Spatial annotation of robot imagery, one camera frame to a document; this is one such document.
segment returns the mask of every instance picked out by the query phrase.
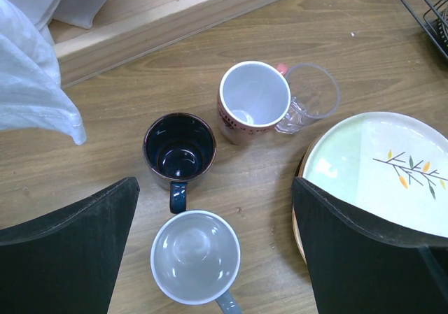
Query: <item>mug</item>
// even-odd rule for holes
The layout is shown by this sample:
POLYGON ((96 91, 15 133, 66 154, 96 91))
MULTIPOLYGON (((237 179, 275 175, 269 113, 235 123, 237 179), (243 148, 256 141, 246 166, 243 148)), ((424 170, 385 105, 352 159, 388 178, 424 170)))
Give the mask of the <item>mug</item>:
POLYGON ((204 120, 170 113, 146 132, 143 155, 157 183, 170 189, 169 209, 178 214, 187 208, 187 185, 197 185, 213 164, 216 141, 204 120))
POLYGON ((241 62, 220 82, 218 126, 229 141, 245 144, 273 130, 290 104, 289 84, 280 71, 264 62, 241 62))
POLYGON ((205 210, 175 215, 159 230, 150 252, 158 287, 185 305, 215 300, 223 313, 242 313, 230 294, 241 262, 241 248, 233 228, 205 210))

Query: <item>white plate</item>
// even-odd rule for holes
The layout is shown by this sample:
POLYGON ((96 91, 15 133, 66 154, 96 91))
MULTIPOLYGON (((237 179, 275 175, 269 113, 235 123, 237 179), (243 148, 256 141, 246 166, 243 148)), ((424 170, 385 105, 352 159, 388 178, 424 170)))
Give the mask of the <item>white plate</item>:
POLYGON ((385 220, 448 237, 448 140, 414 118, 343 120, 314 146, 303 177, 385 220))

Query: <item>dark blue mug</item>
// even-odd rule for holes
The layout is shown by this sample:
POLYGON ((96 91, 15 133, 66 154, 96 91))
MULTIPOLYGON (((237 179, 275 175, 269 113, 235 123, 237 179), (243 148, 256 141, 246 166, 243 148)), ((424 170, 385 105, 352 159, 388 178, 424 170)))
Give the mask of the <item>dark blue mug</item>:
POLYGON ((170 189, 169 209, 187 208, 187 186, 195 186, 216 155, 211 127, 189 113, 170 113, 156 120, 143 140, 143 154, 157 183, 170 189))

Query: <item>black basket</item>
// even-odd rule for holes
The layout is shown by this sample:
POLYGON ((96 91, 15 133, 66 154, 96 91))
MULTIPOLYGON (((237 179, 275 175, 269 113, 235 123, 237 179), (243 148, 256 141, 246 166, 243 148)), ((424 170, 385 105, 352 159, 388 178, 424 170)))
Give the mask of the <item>black basket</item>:
POLYGON ((412 17, 419 23, 421 28, 429 35, 439 51, 448 60, 448 0, 423 0, 429 9, 423 14, 417 14, 407 0, 401 0, 412 17))

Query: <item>wooden table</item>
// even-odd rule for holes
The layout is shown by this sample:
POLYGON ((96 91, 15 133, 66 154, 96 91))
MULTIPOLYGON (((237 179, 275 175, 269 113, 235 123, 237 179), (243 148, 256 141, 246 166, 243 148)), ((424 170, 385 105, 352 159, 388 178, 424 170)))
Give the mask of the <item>wooden table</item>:
POLYGON ((216 163, 188 206, 211 210, 235 228, 242 262, 232 291, 253 314, 316 313, 290 203, 295 168, 316 136, 369 110, 411 115, 448 135, 447 62, 398 0, 280 1, 66 93, 82 113, 86 144, 53 131, 0 133, 0 228, 136 176, 141 194, 110 313, 219 313, 216 304, 174 303, 151 275, 151 243, 171 215, 168 192, 151 179, 141 144, 161 115, 194 113, 216 133, 216 163), (248 59, 326 67, 342 90, 339 110, 294 136, 268 134, 247 148, 229 144, 216 126, 216 92, 224 72, 248 59))

